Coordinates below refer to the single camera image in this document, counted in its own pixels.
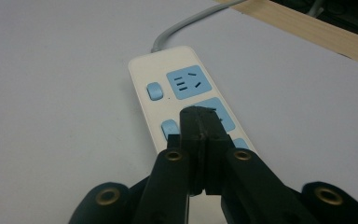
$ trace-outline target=wooden edge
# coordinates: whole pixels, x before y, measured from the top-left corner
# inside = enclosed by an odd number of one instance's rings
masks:
[[[215,0],[225,3],[229,0]],[[325,49],[358,62],[358,35],[269,0],[248,0],[233,7]]]

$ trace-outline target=white table surface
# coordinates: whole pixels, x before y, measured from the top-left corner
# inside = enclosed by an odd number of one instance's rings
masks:
[[[150,173],[156,153],[127,63],[214,4],[0,0],[0,224],[67,223],[93,187]],[[167,47],[179,45],[198,53],[286,185],[321,180],[358,200],[357,62],[231,9]]]

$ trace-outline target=gray cable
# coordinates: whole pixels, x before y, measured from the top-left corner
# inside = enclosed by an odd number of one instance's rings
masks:
[[[313,18],[318,17],[319,9],[321,8],[323,3],[324,0],[315,0],[312,7],[310,8],[310,11],[308,11],[307,15],[312,16]]]
[[[159,35],[154,44],[153,44],[153,48],[152,48],[152,53],[157,52],[162,50],[162,45],[167,41],[168,37],[170,35],[173,35],[175,32],[177,32],[178,30],[184,28],[185,26],[195,22],[195,21],[199,21],[209,15],[214,14],[217,11],[223,10],[225,8],[237,5],[241,2],[244,2],[245,0],[234,0],[228,3],[223,3],[214,7],[210,7],[207,8],[199,13],[197,13],[194,16],[191,16],[187,19],[185,19],[184,21],[180,21],[178,23],[176,23],[174,26],[170,27],[169,29],[167,29],[166,31],[164,31],[161,35]]]

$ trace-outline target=power strip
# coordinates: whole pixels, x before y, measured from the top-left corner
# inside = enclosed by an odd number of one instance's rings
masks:
[[[180,132],[179,112],[191,105],[215,109],[234,145],[256,152],[192,48],[140,56],[129,69],[157,152],[167,147],[168,134]]]

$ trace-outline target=outlet socket holes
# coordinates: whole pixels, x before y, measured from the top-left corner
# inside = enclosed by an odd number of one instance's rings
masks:
[[[170,72],[167,74],[167,78],[178,100],[200,95],[212,89],[198,65]]]

